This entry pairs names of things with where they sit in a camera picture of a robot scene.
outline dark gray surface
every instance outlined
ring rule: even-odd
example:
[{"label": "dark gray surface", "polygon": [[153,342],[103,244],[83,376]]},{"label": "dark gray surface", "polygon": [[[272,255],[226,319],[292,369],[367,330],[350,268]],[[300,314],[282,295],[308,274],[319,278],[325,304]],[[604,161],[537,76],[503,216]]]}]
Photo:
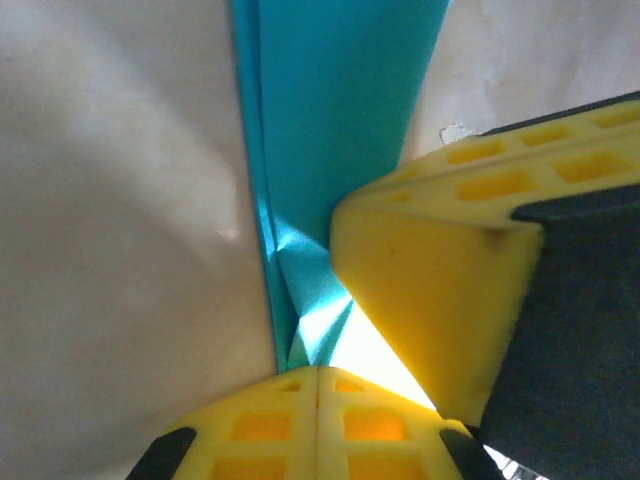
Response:
[{"label": "dark gray surface", "polygon": [[482,440],[552,478],[640,478],[640,187],[531,204],[545,246]]}]

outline yellow foam block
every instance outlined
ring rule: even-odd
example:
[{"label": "yellow foam block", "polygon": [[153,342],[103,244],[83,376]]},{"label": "yellow foam block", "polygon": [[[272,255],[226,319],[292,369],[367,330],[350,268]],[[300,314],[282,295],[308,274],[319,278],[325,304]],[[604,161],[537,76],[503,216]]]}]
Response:
[{"label": "yellow foam block", "polygon": [[354,375],[306,367],[187,415],[173,480],[462,480],[440,439],[460,422]]},{"label": "yellow foam block", "polygon": [[543,231],[520,205],[640,182],[640,102],[429,154],[335,210],[337,276],[445,418],[479,426]]}]

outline black plastic piece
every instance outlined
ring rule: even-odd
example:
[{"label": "black plastic piece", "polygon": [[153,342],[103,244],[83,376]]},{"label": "black plastic piece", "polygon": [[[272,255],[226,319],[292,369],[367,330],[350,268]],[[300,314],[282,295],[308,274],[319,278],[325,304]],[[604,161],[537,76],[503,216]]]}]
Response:
[{"label": "black plastic piece", "polygon": [[615,105],[616,103],[628,102],[630,100],[640,100],[640,90],[637,92],[627,93],[618,97],[608,98],[606,100],[600,100],[598,102],[589,103],[576,108],[570,108],[561,112],[551,113],[549,115],[543,115],[542,117],[533,118],[531,120],[525,120],[524,122],[512,123],[504,127],[494,128],[488,132],[480,135],[481,137],[488,137],[497,133],[510,132],[512,130],[518,130],[519,128],[530,127],[531,125],[537,125],[539,123],[550,122],[551,120],[557,120],[559,118],[570,117],[571,115],[577,115],[578,113],[589,112],[596,108],[608,107],[609,105]]},{"label": "black plastic piece", "polygon": [[156,438],[127,480],[171,480],[196,435],[193,428],[183,427]]},{"label": "black plastic piece", "polygon": [[463,480],[504,480],[496,463],[477,440],[451,428],[440,430],[440,438]]},{"label": "black plastic piece", "polygon": [[640,185],[512,218],[545,244],[481,438],[553,480],[640,478]]}]

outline teal fabric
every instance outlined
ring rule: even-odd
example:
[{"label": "teal fabric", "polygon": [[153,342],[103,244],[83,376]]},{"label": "teal fabric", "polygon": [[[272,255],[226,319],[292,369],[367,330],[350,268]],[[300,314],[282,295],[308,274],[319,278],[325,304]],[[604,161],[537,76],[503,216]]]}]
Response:
[{"label": "teal fabric", "polygon": [[333,208],[396,166],[447,0],[235,0],[249,169],[278,368],[328,364],[353,300]]}]

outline beige surface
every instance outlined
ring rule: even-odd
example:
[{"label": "beige surface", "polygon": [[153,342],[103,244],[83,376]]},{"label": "beige surface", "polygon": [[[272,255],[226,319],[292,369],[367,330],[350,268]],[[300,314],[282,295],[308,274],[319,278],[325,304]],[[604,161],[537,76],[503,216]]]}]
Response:
[{"label": "beige surface", "polygon": [[[274,369],[223,0],[0,0],[0,478]],[[640,87],[635,0],[456,0],[405,149]]]}]

